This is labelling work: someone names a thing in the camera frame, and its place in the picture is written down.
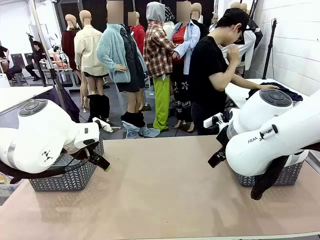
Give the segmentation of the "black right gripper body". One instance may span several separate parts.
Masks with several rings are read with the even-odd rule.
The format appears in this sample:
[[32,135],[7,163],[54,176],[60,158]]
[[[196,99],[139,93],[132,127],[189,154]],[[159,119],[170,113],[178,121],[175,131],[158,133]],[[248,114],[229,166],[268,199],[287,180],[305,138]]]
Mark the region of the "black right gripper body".
[[216,140],[221,144],[221,148],[217,151],[218,153],[224,152],[229,142],[229,138],[227,136],[228,127],[229,125],[227,124],[219,129],[219,133],[216,137]]

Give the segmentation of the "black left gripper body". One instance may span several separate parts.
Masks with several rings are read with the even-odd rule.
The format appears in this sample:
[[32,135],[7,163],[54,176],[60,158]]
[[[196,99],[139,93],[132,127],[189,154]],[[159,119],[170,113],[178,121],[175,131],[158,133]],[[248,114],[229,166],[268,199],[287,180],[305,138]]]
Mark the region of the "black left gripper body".
[[88,161],[92,164],[97,165],[100,162],[102,156],[88,146],[85,148],[85,153],[88,157]]

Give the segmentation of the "person's right hand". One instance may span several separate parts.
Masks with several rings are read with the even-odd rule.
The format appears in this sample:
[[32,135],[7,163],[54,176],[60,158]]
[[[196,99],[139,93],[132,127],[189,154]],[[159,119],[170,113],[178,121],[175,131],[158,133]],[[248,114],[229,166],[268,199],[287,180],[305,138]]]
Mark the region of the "person's right hand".
[[227,59],[230,65],[238,66],[240,63],[240,51],[236,45],[231,45],[227,50]]

